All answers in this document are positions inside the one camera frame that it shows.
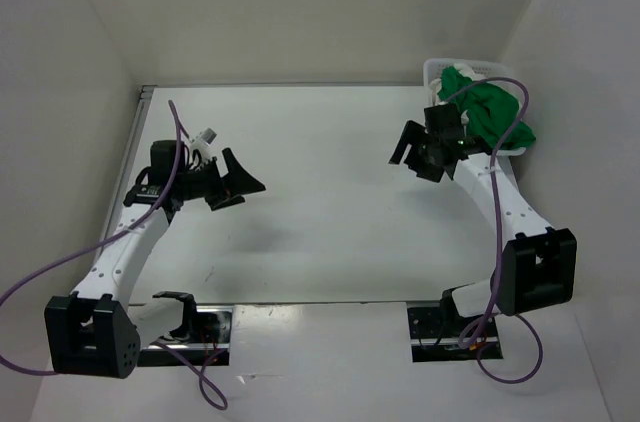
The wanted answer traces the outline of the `green t shirt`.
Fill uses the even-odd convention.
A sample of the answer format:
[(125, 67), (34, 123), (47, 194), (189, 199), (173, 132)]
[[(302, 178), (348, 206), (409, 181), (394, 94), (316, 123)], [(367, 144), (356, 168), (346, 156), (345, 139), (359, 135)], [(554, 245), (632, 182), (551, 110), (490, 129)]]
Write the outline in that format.
[(488, 84), (495, 86), (491, 103), (491, 121), (486, 125), (472, 125), (471, 127), (464, 124), (462, 118), (461, 121), (468, 135), (480, 136), (491, 148), (494, 148), (500, 137), (515, 120), (521, 106), (512, 94), (494, 82)]

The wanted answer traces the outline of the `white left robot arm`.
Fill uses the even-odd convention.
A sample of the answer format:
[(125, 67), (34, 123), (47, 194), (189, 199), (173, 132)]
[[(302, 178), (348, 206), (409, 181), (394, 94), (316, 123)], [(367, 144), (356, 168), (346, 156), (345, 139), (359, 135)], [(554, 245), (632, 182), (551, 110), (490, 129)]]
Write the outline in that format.
[(265, 191), (230, 149), (222, 156), (225, 174), (214, 160), (189, 168), (182, 143), (152, 144), (149, 166), (126, 194), (121, 232), (70, 295), (54, 296), (45, 307), (55, 372), (124, 379), (141, 350), (157, 339), (169, 334), (185, 342), (197, 335), (200, 318), (188, 292), (156, 293), (134, 315), (128, 307), (147, 259), (184, 202), (202, 199), (211, 210), (219, 210)]

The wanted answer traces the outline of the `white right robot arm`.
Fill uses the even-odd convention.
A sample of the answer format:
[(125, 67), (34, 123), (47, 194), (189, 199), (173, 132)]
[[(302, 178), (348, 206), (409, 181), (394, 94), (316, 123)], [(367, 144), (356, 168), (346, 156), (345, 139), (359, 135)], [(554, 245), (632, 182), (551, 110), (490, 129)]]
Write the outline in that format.
[(483, 314), (507, 316), (564, 304), (573, 298), (577, 240), (540, 216), (507, 177), (490, 147), (460, 128), (428, 133), (408, 121), (390, 158), (417, 177), (438, 183), (448, 176), (479, 208), (499, 237), (500, 266), (481, 282), (446, 291), (452, 300), (439, 310), (439, 324), (460, 335)]

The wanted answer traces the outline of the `white t shirt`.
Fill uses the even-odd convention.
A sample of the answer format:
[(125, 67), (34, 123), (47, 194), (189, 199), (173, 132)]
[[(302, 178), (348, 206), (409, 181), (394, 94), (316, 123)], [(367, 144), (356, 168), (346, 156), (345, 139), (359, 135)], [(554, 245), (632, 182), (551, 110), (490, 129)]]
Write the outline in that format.
[[(448, 98), (470, 86), (473, 82), (480, 82), (485, 76), (476, 71), (471, 65), (457, 62), (446, 65), (441, 75), (428, 84), (428, 107), (444, 105)], [(469, 88), (464, 93), (453, 97), (454, 104), (468, 127), (472, 125), (486, 125), (491, 121), (491, 103), (495, 86), (482, 83)]]

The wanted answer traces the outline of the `white plastic basket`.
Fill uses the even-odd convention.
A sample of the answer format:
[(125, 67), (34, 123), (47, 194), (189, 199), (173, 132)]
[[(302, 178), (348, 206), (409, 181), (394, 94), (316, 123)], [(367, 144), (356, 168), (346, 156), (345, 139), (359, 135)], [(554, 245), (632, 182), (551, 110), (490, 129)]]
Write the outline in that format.
[(503, 88), (505, 91), (512, 94), (522, 105), (524, 103), (524, 94), (522, 90), (515, 84), (504, 81), (504, 78), (512, 78), (513, 72), (511, 69), (506, 66), (495, 63), (495, 62), (487, 62), (487, 61), (478, 61), (478, 60), (465, 60), (465, 59), (454, 59), (454, 58), (431, 58), (424, 63), (423, 67), (423, 82), (424, 87), (427, 91), (427, 105), (429, 99), (428, 92), (428, 84), (434, 80), (436, 77), (441, 75), (443, 68), (448, 64), (453, 64), (457, 62), (462, 62), (471, 65), (476, 71), (483, 74), (485, 79), (480, 81), (479, 83), (491, 83), (494, 82), (496, 85)]

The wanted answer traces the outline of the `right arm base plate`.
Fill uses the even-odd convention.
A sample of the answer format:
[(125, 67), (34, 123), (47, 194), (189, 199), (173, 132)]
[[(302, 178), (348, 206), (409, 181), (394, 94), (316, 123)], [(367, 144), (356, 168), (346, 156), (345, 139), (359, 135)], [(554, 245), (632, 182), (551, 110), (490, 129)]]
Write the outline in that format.
[(496, 323), (487, 323), (476, 345), (461, 349), (458, 338), (472, 318), (445, 316), (438, 302), (408, 304), (408, 328), (413, 363), (462, 362), (481, 358), (502, 359)]

